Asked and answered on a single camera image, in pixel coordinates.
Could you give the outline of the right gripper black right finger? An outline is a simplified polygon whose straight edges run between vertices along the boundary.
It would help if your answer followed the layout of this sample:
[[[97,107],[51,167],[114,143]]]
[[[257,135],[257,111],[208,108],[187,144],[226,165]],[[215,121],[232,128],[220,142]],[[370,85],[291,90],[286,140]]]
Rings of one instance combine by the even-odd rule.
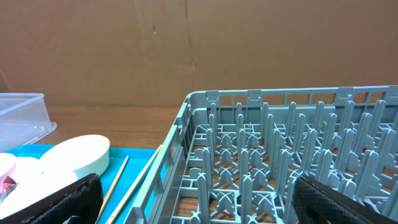
[[[294,183],[292,206],[300,224],[397,224],[306,175]]]

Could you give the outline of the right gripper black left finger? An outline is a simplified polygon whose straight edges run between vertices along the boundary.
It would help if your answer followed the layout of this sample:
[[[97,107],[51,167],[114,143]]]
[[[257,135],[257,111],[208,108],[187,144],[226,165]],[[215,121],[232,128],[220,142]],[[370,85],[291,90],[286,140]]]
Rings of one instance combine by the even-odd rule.
[[[95,224],[103,204],[103,188],[92,173],[12,215],[1,224]]]

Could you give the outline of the wooden chopstick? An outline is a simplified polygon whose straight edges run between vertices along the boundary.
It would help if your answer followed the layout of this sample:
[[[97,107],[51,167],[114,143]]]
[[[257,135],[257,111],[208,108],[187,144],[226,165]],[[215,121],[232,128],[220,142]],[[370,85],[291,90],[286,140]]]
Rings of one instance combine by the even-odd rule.
[[[135,191],[135,189],[138,186],[138,184],[140,183],[140,181],[146,176],[149,167],[152,165],[152,163],[153,163],[154,159],[156,158],[156,156],[158,155],[161,147],[162,147],[162,145],[160,145],[156,149],[155,153],[149,159],[149,161],[144,166],[144,168],[141,170],[141,172],[139,173],[137,178],[134,180],[134,182],[132,183],[130,188],[127,190],[127,192],[125,193],[125,195],[123,196],[121,201],[118,203],[117,207],[114,209],[114,211],[112,212],[110,217],[107,219],[106,224],[113,224],[114,223],[114,221],[116,220],[118,215],[121,213],[122,209],[124,208],[125,204],[129,200],[129,198],[133,195],[133,192]]]
[[[110,188],[109,188],[109,190],[108,190],[108,192],[107,192],[107,194],[106,194],[106,196],[105,196],[105,198],[103,200],[102,206],[100,208],[100,211],[99,211],[99,214],[98,214],[98,217],[97,217],[97,221],[95,222],[96,224],[99,222],[99,220],[100,220],[100,218],[101,218],[101,216],[102,216],[102,214],[103,214],[103,212],[105,210],[105,207],[106,207],[108,201],[110,200],[110,197],[111,197],[111,195],[112,195],[117,183],[119,182],[119,179],[121,178],[121,175],[122,175],[122,173],[123,173],[123,171],[125,169],[125,166],[126,166],[128,160],[129,160],[129,156],[127,156],[125,158],[124,162],[122,163],[121,167],[119,168],[118,173],[116,174],[116,176],[115,176],[115,178],[114,178],[114,180],[113,180],[113,182],[112,182],[112,184],[111,184],[111,186],[110,186]]]

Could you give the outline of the red foil wrapper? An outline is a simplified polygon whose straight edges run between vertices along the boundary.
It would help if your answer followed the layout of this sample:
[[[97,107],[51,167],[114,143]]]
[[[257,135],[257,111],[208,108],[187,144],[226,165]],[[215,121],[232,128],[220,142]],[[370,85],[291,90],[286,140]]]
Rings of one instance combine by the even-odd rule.
[[[17,188],[19,184],[11,177],[7,176],[2,183],[2,190],[0,196],[0,203],[2,203],[6,197]]]

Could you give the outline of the pink bowl with food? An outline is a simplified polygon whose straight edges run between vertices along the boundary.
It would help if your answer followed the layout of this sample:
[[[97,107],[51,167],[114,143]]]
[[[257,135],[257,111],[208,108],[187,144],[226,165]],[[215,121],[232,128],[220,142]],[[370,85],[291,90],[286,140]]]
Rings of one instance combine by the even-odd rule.
[[[16,168],[16,156],[10,153],[2,152],[0,154],[0,188],[1,192],[4,189],[4,181],[7,177],[11,176],[11,174],[15,171]]]

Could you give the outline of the white round bowl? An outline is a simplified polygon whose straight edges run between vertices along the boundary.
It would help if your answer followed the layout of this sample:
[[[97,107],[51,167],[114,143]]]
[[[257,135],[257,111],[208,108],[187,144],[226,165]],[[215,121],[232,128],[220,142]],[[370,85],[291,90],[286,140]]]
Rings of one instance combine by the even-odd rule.
[[[78,179],[92,173],[101,175],[109,166],[109,147],[105,136],[83,135],[55,145],[39,161],[45,168],[73,171]]]

